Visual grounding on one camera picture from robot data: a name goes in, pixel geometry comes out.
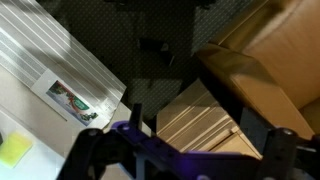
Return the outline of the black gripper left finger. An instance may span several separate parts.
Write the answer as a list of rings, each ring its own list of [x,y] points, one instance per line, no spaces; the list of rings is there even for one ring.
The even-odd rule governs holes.
[[[128,128],[111,129],[104,133],[86,129],[79,133],[57,180],[101,180],[107,167],[120,164],[121,169],[134,177],[132,148],[124,138]]]

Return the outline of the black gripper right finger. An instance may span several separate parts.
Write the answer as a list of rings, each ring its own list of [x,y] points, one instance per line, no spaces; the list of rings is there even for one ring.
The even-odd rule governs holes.
[[[320,136],[307,140],[287,128],[270,131],[256,180],[320,180]]]

